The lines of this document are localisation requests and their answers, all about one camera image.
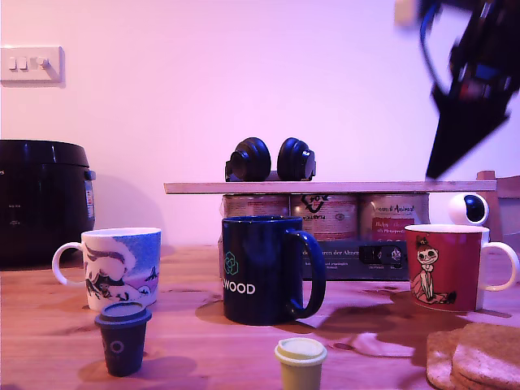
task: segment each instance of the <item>rice cooker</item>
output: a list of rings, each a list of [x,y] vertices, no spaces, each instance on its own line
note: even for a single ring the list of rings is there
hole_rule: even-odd
[[[85,150],[57,141],[0,140],[0,267],[50,265],[94,226]]]

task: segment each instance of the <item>black object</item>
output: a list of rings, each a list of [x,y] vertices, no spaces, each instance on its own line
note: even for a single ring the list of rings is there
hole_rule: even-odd
[[[316,175],[314,152],[305,142],[290,137],[280,147],[276,169],[279,180],[312,180]],[[226,181],[264,181],[270,174],[269,150],[254,136],[238,144],[226,162]]]
[[[325,296],[325,264],[301,217],[225,218],[224,315],[247,325],[275,325],[315,314]],[[310,254],[312,290],[303,307],[303,245]]]
[[[254,136],[238,144],[226,162],[226,177],[233,174],[241,181],[264,181],[270,172],[269,150],[260,138]]]
[[[117,302],[95,318],[101,328],[105,363],[113,376],[127,376],[141,368],[146,323],[151,312],[138,302]]]
[[[440,85],[427,53],[425,37],[441,3],[433,2],[421,26],[421,43],[434,80],[432,96],[439,124],[427,177],[437,179],[508,118],[506,108],[520,86],[520,2],[479,0],[460,2],[472,14],[466,30],[451,50],[453,81],[448,92]]]
[[[465,195],[464,202],[466,204],[466,216],[471,222],[482,221],[486,215],[486,209],[480,197],[475,195]]]
[[[0,267],[50,265],[80,242],[94,226],[94,179],[81,146],[0,140]]]
[[[297,138],[288,138],[278,153],[276,171],[281,180],[303,180],[315,174],[316,162],[314,152],[309,146]]]

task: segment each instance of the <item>cartoon illustration on mug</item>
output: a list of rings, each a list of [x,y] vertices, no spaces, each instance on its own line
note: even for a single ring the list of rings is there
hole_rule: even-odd
[[[454,303],[456,292],[438,293],[433,290],[433,263],[439,259],[439,251],[428,244],[426,237],[417,236],[417,259],[422,270],[414,277],[411,283],[412,293],[421,302]]]
[[[143,284],[136,288],[124,281],[124,277],[136,264],[135,257],[128,249],[125,256],[116,251],[95,250],[87,245],[85,247],[89,259],[84,263],[85,281],[90,296],[94,294],[97,299],[103,297],[116,301],[134,301],[152,293],[145,281],[158,278],[155,267],[148,278],[143,278]]]

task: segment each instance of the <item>wooden chair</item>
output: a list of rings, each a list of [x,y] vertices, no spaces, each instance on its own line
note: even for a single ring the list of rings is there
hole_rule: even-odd
[[[501,241],[520,254],[520,175],[496,177],[494,171],[480,171],[477,180],[496,180],[496,191],[479,193],[489,205],[484,224],[490,241]]]

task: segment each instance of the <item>box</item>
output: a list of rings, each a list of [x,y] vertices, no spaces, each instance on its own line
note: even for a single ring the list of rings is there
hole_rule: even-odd
[[[327,280],[410,280],[406,241],[318,241]],[[303,279],[310,280],[309,255],[303,249]]]

